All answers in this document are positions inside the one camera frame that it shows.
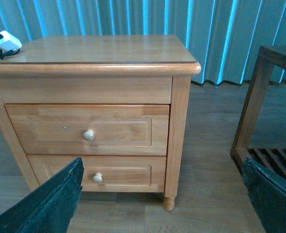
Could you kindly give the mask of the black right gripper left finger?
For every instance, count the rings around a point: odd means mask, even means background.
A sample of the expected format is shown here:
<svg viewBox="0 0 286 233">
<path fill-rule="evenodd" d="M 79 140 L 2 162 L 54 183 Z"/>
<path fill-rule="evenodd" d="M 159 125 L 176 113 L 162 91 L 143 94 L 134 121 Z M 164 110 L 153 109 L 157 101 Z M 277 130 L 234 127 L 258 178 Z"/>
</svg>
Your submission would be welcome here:
<svg viewBox="0 0 286 233">
<path fill-rule="evenodd" d="M 82 193 L 84 167 L 76 158 L 0 215 L 0 233 L 65 233 Z"/>
</svg>

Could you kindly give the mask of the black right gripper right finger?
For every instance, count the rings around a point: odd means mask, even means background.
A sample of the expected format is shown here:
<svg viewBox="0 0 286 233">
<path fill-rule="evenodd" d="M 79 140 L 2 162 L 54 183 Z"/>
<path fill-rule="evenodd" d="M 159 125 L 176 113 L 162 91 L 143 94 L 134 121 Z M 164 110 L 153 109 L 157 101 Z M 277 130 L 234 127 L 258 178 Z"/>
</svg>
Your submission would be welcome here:
<svg viewBox="0 0 286 233">
<path fill-rule="evenodd" d="M 286 179 L 253 159 L 242 165 L 248 196 L 267 233 L 286 233 Z"/>
</svg>

